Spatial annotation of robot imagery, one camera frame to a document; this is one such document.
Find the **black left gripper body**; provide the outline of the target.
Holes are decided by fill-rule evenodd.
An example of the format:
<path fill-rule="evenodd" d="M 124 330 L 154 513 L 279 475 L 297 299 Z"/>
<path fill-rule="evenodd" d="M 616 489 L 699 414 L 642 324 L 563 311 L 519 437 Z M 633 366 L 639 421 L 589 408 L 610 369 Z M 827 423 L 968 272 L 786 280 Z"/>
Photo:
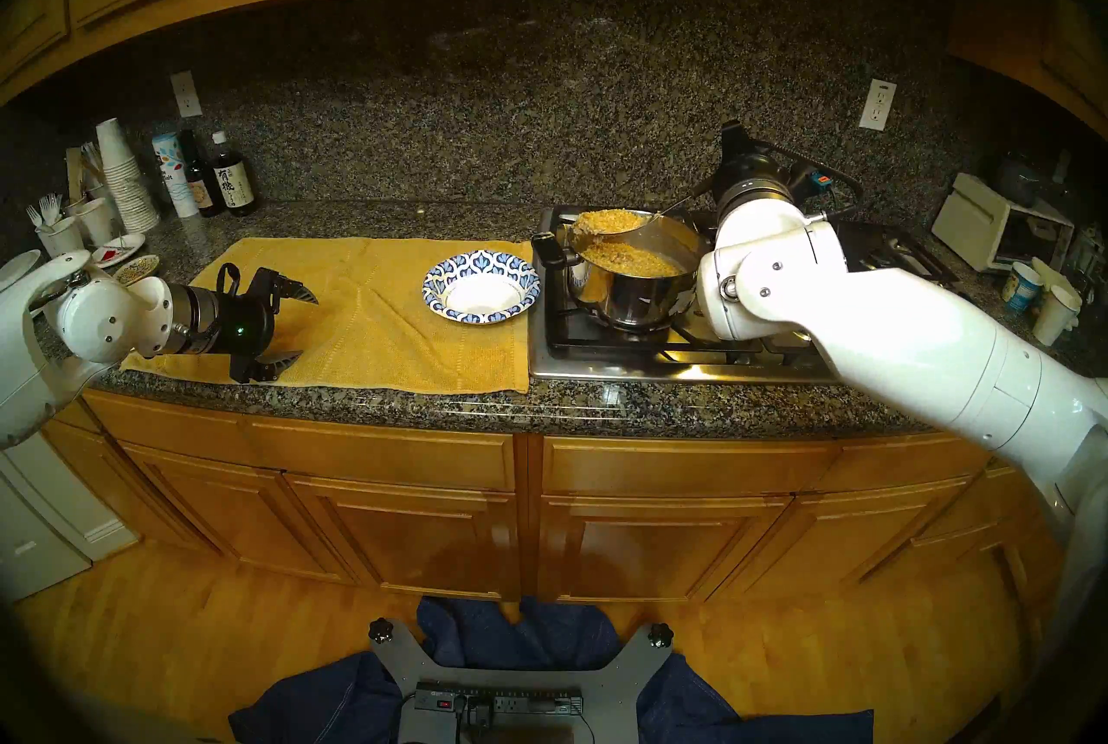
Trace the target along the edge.
<path fill-rule="evenodd" d="M 271 344 L 276 314 L 274 291 L 230 295 L 214 292 L 216 314 L 207 354 L 224 354 L 257 360 Z"/>

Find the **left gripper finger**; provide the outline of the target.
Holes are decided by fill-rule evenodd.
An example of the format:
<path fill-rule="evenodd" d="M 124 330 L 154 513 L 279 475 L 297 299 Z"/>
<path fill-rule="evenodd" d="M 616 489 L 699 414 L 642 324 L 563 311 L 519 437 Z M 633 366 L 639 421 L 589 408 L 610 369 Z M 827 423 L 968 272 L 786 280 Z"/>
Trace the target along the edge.
<path fill-rule="evenodd" d="M 301 351 L 267 353 L 263 354 L 261 358 L 232 355 L 232 381 L 238 384 L 275 383 L 301 355 Z"/>
<path fill-rule="evenodd" d="M 261 300 L 267 310 L 280 310 L 281 300 L 319 304 L 316 295 L 302 283 L 289 279 L 277 271 L 256 271 L 252 279 L 252 299 Z"/>

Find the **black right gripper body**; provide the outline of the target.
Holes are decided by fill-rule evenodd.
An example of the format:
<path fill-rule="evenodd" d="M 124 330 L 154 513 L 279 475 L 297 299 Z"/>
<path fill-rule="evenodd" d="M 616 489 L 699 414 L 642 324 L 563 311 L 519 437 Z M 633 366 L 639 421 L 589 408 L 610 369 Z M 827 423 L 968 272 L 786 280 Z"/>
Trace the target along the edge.
<path fill-rule="evenodd" d="M 732 202 L 760 192 L 789 202 L 809 198 L 801 182 L 806 169 L 811 169 L 809 159 L 750 136 L 737 119 L 724 123 L 720 137 L 721 156 L 710 177 L 714 202 Z"/>

